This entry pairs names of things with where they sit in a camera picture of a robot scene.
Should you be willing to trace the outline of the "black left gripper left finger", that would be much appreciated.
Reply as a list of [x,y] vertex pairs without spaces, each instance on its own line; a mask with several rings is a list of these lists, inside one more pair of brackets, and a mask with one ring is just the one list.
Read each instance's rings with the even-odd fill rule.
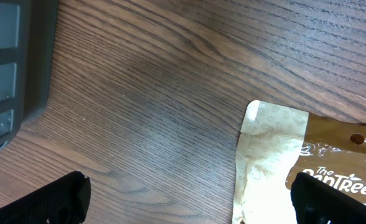
[[0,208],[0,224],[81,224],[90,198],[90,179],[74,171]]

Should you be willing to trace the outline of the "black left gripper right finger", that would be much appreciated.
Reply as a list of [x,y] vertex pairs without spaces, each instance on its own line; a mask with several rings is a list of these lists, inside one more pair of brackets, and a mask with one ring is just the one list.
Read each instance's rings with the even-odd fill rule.
[[298,224],[366,224],[366,205],[309,174],[297,174],[291,201]]

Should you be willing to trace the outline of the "brown snack packet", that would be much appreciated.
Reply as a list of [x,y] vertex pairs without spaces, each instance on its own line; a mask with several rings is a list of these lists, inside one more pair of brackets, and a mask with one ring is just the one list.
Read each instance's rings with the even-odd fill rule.
[[236,150],[234,223],[295,223],[300,172],[366,205],[366,125],[251,101]]

